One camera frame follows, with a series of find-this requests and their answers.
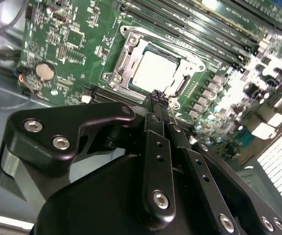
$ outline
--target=bolt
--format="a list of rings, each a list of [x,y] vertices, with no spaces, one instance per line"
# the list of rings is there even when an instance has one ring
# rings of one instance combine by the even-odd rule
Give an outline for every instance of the bolt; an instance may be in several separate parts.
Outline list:
[[[174,129],[175,129],[177,132],[181,132],[181,129],[180,129],[180,127],[178,127],[178,126],[174,126]]]
[[[169,202],[168,202],[168,198],[166,197],[165,194],[161,193],[161,192],[154,192],[153,194],[153,198],[154,198],[154,202],[155,204],[165,210],[168,208],[169,206]]]
[[[66,150],[70,147],[70,142],[66,138],[61,136],[53,138],[52,144],[60,150]]]
[[[275,224],[277,225],[277,227],[282,231],[282,223],[277,220],[276,218],[274,219]]]
[[[269,222],[265,217],[262,217],[262,221],[263,221],[265,227],[266,227],[269,231],[271,231],[271,232],[274,231],[274,226],[273,226],[273,225],[271,224],[271,222]]]
[[[115,82],[120,82],[120,81],[121,81],[121,77],[120,77],[119,75],[115,75],[115,76],[113,77],[113,80],[114,80]]]
[[[132,45],[132,46],[135,46],[137,43],[138,43],[138,40],[136,37],[130,37],[129,39],[129,43]]]
[[[202,150],[204,150],[205,152],[208,151],[208,148],[205,144],[200,143],[200,146],[201,146]]]
[[[122,106],[122,111],[126,114],[131,114],[131,111],[125,106]]]
[[[224,214],[220,214],[219,216],[219,220],[220,223],[222,224],[222,226],[229,232],[229,233],[233,233],[234,232],[234,227],[232,222],[229,220],[229,218],[227,216],[225,216]]]
[[[30,132],[40,132],[43,129],[43,125],[35,120],[29,120],[24,123],[24,128]]]
[[[52,90],[51,90],[51,94],[52,94],[52,95],[58,95],[58,91],[55,90],[55,89],[52,89]]]
[[[160,122],[159,118],[155,114],[152,115],[152,119],[154,119],[157,122]]]

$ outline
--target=black plastic part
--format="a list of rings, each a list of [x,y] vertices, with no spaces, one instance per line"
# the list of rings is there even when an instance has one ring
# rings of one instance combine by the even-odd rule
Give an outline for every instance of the black plastic part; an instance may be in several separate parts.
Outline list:
[[[40,171],[62,175],[78,153],[81,136],[94,135],[104,126],[129,124],[134,118],[133,110],[120,102],[24,110],[9,117],[3,141],[13,155]],[[43,130],[38,133],[27,131],[24,122],[29,119],[41,122]],[[57,136],[67,138],[70,147],[66,150],[55,148],[52,140]]]
[[[243,230],[249,235],[282,235],[282,231],[274,222],[274,218],[276,218],[282,223],[282,219],[276,212],[223,159],[210,148],[205,152],[201,148],[201,144],[203,143],[196,142],[192,145],[192,149],[203,156],[217,186],[220,188],[221,194],[233,205],[233,211]],[[263,217],[273,225],[275,229],[273,233],[264,225]]]
[[[122,156],[54,194],[35,223],[34,235],[210,235],[198,192],[173,170],[177,215],[156,231],[135,213],[143,158]]]
[[[177,132],[174,124],[169,124],[168,129],[174,147],[173,155],[177,155],[184,173],[191,181],[201,196],[203,206],[207,212],[209,226],[213,229],[211,234],[239,235],[239,229],[231,215],[224,198],[222,197],[214,179],[211,175],[203,157],[191,149],[191,145],[185,137],[184,132]],[[220,223],[219,216],[224,214],[230,219],[234,231],[228,232]]]

